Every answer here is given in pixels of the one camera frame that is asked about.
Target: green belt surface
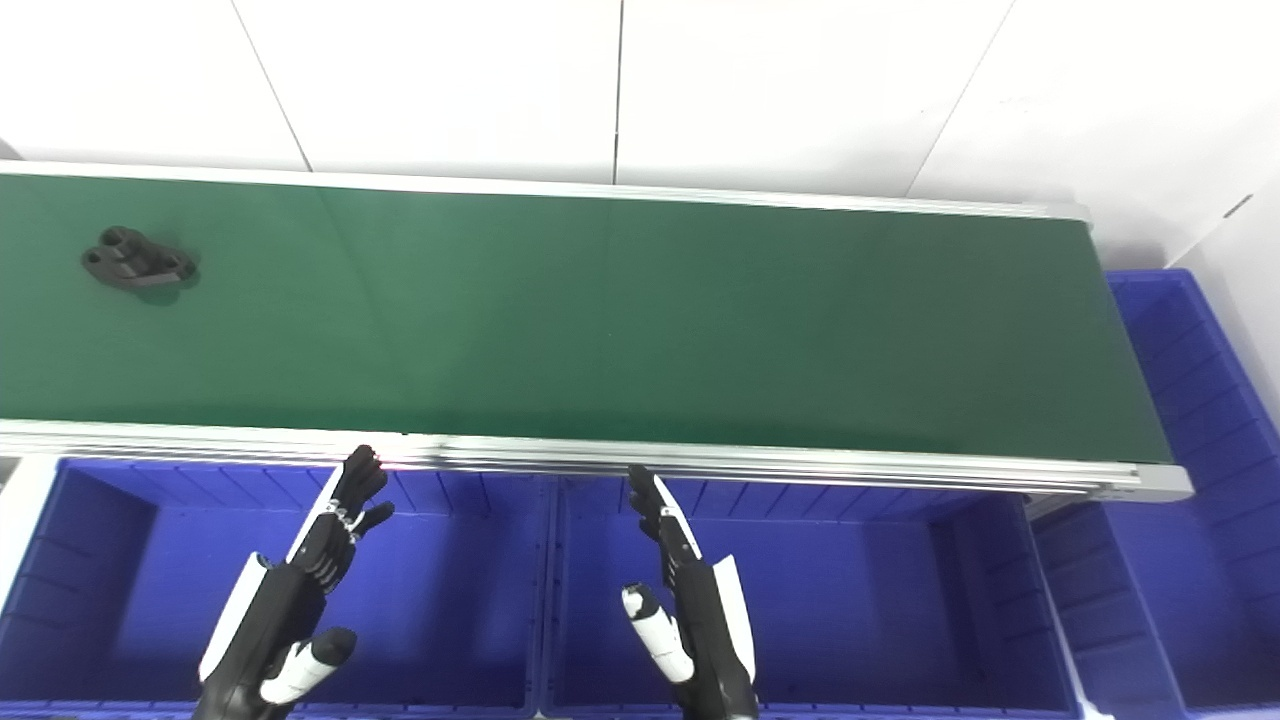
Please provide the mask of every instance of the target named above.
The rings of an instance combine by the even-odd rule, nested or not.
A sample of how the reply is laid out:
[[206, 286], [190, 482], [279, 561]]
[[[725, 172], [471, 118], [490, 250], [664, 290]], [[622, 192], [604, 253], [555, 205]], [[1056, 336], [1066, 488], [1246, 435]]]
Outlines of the green belt surface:
[[1080, 222], [183, 181], [0, 177], [0, 415], [1170, 461]]

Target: blue plastic bin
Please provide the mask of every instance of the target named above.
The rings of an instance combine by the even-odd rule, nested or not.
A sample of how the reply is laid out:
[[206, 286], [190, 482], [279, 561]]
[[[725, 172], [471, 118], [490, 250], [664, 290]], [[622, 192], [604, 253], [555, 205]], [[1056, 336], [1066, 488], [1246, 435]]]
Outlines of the blue plastic bin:
[[[244, 559], [288, 551], [328, 469], [70, 461], [0, 616], [0, 717], [189, 715]], [[321, 626], [360, 643], [306, 717], [529, 717], [554, 483], [392, 473]]]
[[1280, 441], [1189, 273], [1110, 281], [1198, 495], [1036, 523], [1085, 694], [1120, 720], [1280, 717]]
[[[669, 484], [708, 560], [737, 559], [767, 717], [1076, 715], [1020, 498]], [[623, 482], [567, 479], [557, 510], [543, 712], [678, 715], [621, 607], [660, 582]]]

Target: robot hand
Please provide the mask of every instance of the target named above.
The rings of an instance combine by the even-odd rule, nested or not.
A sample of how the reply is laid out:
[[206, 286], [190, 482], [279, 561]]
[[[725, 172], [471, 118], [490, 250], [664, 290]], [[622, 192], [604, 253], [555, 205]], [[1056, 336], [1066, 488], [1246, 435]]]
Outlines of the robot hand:
[[640, 465], [628, 470], [631, 507], [640, 529], [662, 551], [662, 582], [676, 597], [667, 615], [653, 589], [622, 588], [622, 606], [658, 669], [676, 685], [685, 720], [759, 717], [755, 650], [737, 565], [730, 555], [708, 565], [685, 514], [662, 478]]
[[312, 633], [356, 542], [396, 511], [390, 502], [365, 510], [385, 486], [372, 448], [357, 447], [329, 475], [284, 562], [250, 556], [200, 661], [204, 689], [193, 720], [282, 720], [347, 661], [353, 632]]

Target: white wall panel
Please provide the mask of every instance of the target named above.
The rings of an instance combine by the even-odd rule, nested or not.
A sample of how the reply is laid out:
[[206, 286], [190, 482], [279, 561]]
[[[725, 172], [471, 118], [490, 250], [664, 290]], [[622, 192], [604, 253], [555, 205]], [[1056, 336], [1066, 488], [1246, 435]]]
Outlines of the white wall panel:
[[0, 3], [0, 138], [27, 160], [303, 168], [227, 0]]
[[1009, 0], [626, 0], [618, 182], [902, 196]]
[[608, 182], [618, 0], [238, 0], [316, 170]]
[[1280, 173], [1178, 265], [1190, 269], [1280, 421]]
[[913, 197], [1087, 205], [1160, 266], [1280, 160], [1280, 4], [1018, 0]]

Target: black bracket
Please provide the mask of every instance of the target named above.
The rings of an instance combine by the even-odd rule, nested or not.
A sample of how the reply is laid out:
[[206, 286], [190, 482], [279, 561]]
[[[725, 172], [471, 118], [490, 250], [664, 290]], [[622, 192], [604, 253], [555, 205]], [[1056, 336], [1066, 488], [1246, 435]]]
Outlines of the black bracket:
[[119, 225], [102, 231], [97, 245], [81, 255], [81, 264], [102, 283], [123, 290], [182, 282], [196, 274], [196, 261], [182, 250]]

